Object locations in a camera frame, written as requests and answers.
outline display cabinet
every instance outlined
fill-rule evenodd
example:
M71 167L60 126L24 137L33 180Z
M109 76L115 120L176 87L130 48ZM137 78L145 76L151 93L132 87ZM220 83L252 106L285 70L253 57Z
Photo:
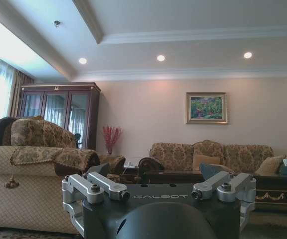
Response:
M95 149L99 95L95 83L23 85L18 115L42 115L46 121L80 134L79 148Z

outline tassel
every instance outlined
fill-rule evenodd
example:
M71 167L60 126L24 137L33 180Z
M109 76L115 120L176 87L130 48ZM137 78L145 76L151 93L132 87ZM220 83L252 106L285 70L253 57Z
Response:
M9 182L5 183L5 187L6 188L17 188L18 186L19 186L19 183L15 181L14 175L12 174L12 176L9 179Z

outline painting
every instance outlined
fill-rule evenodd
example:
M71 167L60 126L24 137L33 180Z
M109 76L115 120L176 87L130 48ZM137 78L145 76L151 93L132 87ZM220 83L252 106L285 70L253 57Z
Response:
M225 92L187 92L186 123L227 124Z

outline floor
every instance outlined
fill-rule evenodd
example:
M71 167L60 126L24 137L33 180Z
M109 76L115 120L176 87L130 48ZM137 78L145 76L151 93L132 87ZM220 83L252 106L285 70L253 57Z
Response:
M25 230L0 231L0 239L73 239L72 235ZM286 213L251 213L240 239L287 239Z

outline beige wall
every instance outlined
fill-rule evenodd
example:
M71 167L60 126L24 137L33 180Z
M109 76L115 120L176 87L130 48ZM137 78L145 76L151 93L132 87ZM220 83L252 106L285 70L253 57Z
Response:
M287 78L97 82L102 89L96 149L106 153L101 129L124 129L114 153L136 164L155 142L210 139L266 144L287 155ZM185 92L227 92L229 125L185 124Z

